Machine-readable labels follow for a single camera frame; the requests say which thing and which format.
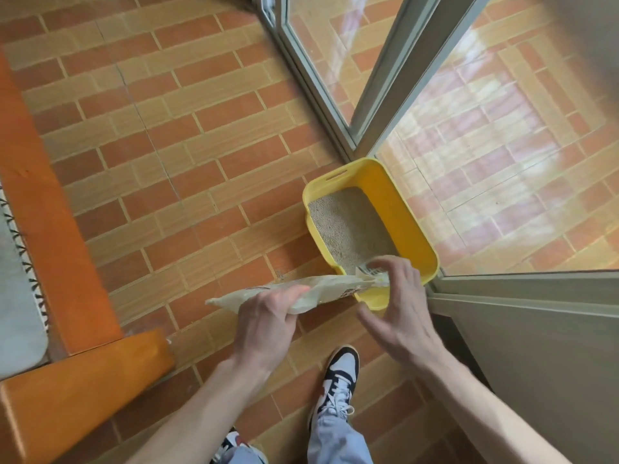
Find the yellow plastic litter box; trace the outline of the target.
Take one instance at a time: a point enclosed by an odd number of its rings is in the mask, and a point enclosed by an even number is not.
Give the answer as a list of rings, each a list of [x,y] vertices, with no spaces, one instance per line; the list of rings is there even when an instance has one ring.
[[[338,266],[329,254],[312,221],[308,206],[311,202],[323,196],[348,187],[360,187],[368,196],[395,243],[399,256],[408,259],[412,266],[420,272],[422,283],[425,285],[434,279],[439,271],[439,257],[434,247],[418,224],[389,172],[382,163],[373,158],[362,158],[315,178],[307,184],[303,191],[308,231],[321,256],[335,271],[336,275],[346,274],[344,269]],[[380,296],[379,300],[387,301],[388,304],[389,295]]]

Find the black and white sneaker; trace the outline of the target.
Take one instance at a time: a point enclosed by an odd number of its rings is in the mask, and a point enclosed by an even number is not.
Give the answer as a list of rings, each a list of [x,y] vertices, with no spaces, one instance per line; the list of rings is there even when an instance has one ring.
[[[246,443],[232,428],[210,460],[209,464],[269,464],[259,448]]]
[[[322,416],[348,422],[355,409],[352,397],[360,373],[359,352],[349,344],[338,347],[330,357],[322,380],[322,391],[308,418],[308,431]]]

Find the person's left hand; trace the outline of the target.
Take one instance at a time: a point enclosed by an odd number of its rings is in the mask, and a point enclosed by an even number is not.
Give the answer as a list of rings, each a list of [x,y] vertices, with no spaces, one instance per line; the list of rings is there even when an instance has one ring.
[[[288,353],[296,329],[296,315],[276,317],[250,307],[250,299],[243,303],[231,359],[234,376],[247,383],[266,382]]]

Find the grey cushion with zigzag trim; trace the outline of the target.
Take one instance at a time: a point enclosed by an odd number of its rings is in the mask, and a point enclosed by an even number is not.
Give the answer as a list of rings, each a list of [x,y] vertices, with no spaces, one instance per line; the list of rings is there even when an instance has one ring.
[[[25,237],[0,183],[0,381],[48,362],[49,329]]]

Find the black and white left sneaker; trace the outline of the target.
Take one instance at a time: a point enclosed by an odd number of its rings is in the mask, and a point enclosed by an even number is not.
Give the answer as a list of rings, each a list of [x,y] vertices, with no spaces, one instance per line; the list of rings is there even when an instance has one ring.
[[[269,464],[259,448],[246,443],[232,428],[210,460],[209,464]]]

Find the orange wooden bench frame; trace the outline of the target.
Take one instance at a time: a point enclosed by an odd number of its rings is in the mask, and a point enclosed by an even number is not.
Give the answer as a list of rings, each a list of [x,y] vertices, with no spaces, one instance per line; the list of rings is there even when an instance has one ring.
[[[0,381],[0,464],[51,464],[174,358],[160,329],[124,337],[1,51],[0,186],[67,355]]]

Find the person's right hand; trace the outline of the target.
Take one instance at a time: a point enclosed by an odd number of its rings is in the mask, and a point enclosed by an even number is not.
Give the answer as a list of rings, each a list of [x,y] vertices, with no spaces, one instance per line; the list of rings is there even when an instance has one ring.
[[[454,359],[437,334],[420,272],[408,259],[376,257],[368,264],[389,276],[389,302],[381,318],[391,324],[391,344],[379,344],[392,359],[417,374],[436,374]]]

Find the grey-framed fixed glass panel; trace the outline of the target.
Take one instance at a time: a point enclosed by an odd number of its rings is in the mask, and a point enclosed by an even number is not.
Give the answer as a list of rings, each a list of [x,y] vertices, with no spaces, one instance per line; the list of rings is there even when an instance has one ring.
[[[379,110],[406,60],[411,1],[251,0],[349,161],[375,157],[385,140]]]

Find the person's left forearm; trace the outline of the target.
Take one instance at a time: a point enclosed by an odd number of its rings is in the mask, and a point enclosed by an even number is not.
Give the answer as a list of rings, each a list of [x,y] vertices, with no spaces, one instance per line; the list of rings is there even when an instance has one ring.
[[[126,464],[208,464],[272,371],[238,358],[223,361]]]

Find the person's right forearm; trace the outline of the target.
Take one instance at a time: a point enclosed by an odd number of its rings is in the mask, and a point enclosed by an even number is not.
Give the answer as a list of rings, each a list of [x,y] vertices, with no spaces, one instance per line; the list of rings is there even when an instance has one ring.
[[[410,358],[488,464],[571,464],[444,348]]]

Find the light blue jeans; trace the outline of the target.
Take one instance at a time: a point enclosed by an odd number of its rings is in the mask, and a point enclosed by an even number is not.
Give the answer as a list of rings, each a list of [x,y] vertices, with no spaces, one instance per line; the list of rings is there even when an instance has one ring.
[[[310,433],[307,463],[373,464],[373,461],[364,437],[349,423],[322,416]]]

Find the black and white right sneaker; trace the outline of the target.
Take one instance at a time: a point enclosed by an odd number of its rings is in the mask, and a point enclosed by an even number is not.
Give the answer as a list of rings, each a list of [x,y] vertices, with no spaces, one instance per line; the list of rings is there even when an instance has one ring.
[[[359,352],[349,344],[338,347],[330,357],[322,380],[322,391],[308,418],[308,431],[322,416],[348,422],[355,409],[352,397],[360,373]]]

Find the cream cat litter bag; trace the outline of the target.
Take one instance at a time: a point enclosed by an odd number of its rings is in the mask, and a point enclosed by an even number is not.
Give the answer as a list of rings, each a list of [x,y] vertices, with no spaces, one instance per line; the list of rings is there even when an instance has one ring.
[[[241,304],[259,293],[273,289],[288,289],[296,285],[308,286],[309,290],[290,307],[288,313],[293,315],[303,314],[321,304],[357,295],[370,309],[381,310],[385,308],[387,301],[380,301],[379,297],[389,295],[390,283],[385,271],[361,265],[355,269],[354,275],[321,275],[284,283],[269,283],[233,291],[218,298],[210,298],[205,304],[237,314]]]

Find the beige cat litter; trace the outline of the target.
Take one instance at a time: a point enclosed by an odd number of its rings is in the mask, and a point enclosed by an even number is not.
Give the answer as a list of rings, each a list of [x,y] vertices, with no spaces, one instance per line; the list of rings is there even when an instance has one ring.
[[[329,254],[345,274],[379,256],[399,251],[368,196],[348,187],[309,204],[309,213]]]

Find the grey-framed glass door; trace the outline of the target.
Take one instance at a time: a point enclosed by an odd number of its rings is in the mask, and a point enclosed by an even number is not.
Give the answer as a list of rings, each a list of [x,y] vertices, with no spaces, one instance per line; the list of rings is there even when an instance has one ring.
[[[489,0],[376,158],[443,276],[619,271],[619,100],[549,0]]]

